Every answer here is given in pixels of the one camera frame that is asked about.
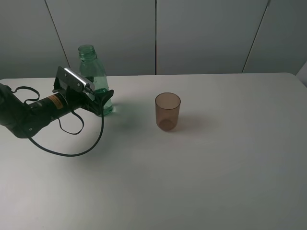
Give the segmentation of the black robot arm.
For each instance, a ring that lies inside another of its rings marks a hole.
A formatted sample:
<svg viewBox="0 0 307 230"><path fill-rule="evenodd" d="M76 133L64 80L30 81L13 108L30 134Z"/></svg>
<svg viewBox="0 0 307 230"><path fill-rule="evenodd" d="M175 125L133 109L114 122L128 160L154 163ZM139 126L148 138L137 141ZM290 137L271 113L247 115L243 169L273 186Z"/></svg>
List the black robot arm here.
<svg viewBox="0 0 307 230"><path fill-rule="evenodd" d="M59 79L54 82L54 94L46 98L20 101L7 85L0 85L0 124L17 138L36 135L51 122L82 108L95 115L103 113L103 107L113 96L109 90L91 100L84 92L77 92Z"/></svg>

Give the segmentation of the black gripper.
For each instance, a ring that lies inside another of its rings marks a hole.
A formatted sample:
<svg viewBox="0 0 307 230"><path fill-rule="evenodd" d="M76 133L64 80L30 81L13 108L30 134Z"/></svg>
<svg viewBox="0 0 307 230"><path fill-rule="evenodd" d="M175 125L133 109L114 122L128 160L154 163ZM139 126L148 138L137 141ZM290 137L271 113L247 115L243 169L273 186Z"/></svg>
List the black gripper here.
<svg viewBox="0 0 307 230"><path fill-rule="evenodd" d="M53 93L61 101L61 113L66 115L82 108L95 115L101 115L101 105L112 105L111 98L114 95L114 90L99 89L95 91L95 102L93 102L87 94L83 92L76 92L67 84L63 83L60 79L55 79L53 84Z"/></svg>

